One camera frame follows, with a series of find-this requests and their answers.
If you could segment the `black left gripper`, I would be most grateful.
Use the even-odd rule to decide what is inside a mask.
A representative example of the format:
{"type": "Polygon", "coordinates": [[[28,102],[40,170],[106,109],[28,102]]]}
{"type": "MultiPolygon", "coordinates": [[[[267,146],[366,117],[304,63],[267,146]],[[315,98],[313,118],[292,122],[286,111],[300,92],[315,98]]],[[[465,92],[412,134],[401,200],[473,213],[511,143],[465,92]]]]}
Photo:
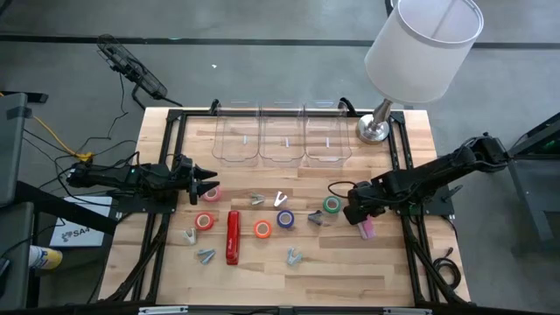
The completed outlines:
{"type": "Polygon", "coordinates": [[[188,192],[191,205],[197,205],[199,197],[220,184],[219,181],[203,181],[216,177],[217,172],[195,165],[193,160],[185,155],[177,155],[173,159],[172,172],[178,187],[188,192]]]}

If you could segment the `pink eraser block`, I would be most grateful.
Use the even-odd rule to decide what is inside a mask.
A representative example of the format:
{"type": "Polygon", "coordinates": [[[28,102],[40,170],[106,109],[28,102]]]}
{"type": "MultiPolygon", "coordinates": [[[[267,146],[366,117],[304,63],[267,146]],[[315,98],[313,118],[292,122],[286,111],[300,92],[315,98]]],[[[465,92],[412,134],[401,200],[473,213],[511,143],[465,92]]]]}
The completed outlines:
{"type": "Polygon", "coordinates": [[[372,216],[368,215],[364,221],[357,224],[357,227],[360,232],[360,237],[363,240],[369,240],[375,237],[375,229],[372,216]]]}

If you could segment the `green tape roll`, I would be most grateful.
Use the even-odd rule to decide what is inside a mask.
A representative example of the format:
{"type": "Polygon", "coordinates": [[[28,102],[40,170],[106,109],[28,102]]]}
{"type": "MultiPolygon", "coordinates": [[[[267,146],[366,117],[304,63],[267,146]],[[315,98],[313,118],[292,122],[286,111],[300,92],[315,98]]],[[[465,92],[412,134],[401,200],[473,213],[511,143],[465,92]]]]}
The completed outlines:
{"type": "Polygon", "coordinates": [[[337,214],[342,207],[342,201],[337,196],[328,196],[323,200],[323,209],[329,214],[337,214]]]}

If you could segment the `red tape roll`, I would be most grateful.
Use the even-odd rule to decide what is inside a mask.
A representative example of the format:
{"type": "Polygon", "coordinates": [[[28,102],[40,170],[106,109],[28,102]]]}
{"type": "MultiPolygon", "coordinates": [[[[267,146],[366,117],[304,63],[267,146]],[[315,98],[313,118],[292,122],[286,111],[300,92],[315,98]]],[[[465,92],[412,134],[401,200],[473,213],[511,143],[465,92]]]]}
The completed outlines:
{"type": "Polygon", "coordinates": [[[195,217],[194,223],[195,223],[195,227],[198,230],[202,230],[202,231],[209,230],[214,225],[214,216],[208,212],[198,213],[195,217]]]}

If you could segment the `red stapler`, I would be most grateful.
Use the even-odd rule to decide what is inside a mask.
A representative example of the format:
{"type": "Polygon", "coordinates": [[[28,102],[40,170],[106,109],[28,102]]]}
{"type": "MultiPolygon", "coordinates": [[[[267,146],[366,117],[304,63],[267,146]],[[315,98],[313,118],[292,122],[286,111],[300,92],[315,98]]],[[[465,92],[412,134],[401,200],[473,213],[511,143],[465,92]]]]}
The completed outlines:
{"type": "Polygon", "coordinates": [[[241,239],[241,214],[239,211],[230,211],[227,217],[227,265],[237,265],[240,256],[241,239]]]}

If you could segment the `clear plastic bin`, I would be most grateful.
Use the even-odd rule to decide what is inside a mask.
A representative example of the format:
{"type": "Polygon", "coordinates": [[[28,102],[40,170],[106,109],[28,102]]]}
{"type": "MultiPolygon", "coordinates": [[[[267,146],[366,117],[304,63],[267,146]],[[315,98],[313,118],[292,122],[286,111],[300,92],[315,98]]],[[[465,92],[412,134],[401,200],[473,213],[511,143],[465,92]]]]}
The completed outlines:
{"type": "Polygon", "coordinates": [[[305,155],[305,105],[270,101],[261,106],[259,155],[265,166],[297,168],[305,155]]]}
{"type": "Polygon", "coordinates": [[[258,164],[261,108],[256,101],[220,102],[213,156],[225,166],[249,167],[258,164]]]}
{"type": "Polygon", "coordinates": [[[347,112],[339,101],[316,100],[305,104],[304,153],[313,168],[339,168],[352,156],[347,112]],[[330,147],[326,147],[329,137],[330,147]]]}

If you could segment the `black metal beam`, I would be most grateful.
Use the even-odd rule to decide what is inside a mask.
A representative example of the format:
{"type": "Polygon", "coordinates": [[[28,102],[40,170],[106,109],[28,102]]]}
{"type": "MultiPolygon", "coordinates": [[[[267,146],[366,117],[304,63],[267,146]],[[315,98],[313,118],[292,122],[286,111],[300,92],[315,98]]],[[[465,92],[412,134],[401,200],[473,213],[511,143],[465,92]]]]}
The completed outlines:
{"type": "Polygon", "coordinates": [[[106,235],[113,235],[116,231],[116,220],[88,210],[84,206],[65,201],[48,192],[43,192],[22,181],[17,182],[14,202],[31,202],[39,212],[92,228],[106,235]]]}

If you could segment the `black metal stand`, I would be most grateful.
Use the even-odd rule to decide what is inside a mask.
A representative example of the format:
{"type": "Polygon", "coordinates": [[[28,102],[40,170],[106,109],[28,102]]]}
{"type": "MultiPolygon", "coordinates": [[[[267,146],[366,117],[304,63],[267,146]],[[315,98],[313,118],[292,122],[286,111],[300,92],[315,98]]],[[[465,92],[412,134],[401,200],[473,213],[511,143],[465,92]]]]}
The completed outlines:
{"type": "Polygon", "coordinates": [[[508,150],[515,190],[532,221],[536,238],[512,248],[517,255],[560,252],[560,229],[549,216],[560,216],[560,112],[522,134],[508,150]]]}

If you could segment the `table lamp white shade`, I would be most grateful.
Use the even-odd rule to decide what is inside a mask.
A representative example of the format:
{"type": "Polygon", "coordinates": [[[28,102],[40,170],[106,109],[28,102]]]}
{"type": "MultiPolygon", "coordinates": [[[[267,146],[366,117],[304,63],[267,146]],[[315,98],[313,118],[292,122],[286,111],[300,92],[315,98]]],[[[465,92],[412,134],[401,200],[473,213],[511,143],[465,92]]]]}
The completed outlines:
{"type": "Polygon", "coordinates": [[[397,0],[364,59],[383,101],[359,120],[358,138],[369,144],[384,141],[394,103],[441,99],[483,27],[473,0],[397,0]]]}

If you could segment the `yellow white spray can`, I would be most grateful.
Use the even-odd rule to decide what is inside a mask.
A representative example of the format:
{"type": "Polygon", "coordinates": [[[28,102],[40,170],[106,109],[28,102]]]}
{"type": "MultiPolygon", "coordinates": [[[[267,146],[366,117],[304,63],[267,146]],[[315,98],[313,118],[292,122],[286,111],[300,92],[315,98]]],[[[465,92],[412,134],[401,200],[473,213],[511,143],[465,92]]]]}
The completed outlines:
{"type": "Polygon", "coordinates": [[[54,270],[62,262],[63,254],[52,248],[31,245],[29,248],[28,266],[31,269],[54,270]]]}

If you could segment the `grey plastic case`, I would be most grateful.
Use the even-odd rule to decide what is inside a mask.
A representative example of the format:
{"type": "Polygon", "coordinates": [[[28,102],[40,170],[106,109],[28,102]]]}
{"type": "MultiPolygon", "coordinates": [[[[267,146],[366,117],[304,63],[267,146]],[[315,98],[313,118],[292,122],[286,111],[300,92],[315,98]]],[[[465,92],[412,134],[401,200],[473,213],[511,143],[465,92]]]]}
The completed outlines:
{"type": "Polygon", "coordinates": [[[0,96],[0,207],[15,197],[27,96],[0,96]]]}

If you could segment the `silver metal bracket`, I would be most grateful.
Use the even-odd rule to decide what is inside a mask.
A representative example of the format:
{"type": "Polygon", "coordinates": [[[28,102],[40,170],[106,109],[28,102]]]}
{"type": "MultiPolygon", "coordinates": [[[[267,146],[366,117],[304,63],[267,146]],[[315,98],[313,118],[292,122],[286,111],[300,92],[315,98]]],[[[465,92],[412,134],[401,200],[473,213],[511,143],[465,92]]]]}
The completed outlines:
{"type": "Polygon", "coordinates": [[[137,315],[186,315],[189,311],[187,305],[166,305],[141,307],[137,315]]]}
{"type": "Polygon", "coordinates": [[[433,315],[432,310],[409,307],[385,307],[382,315],[433,315]]]}

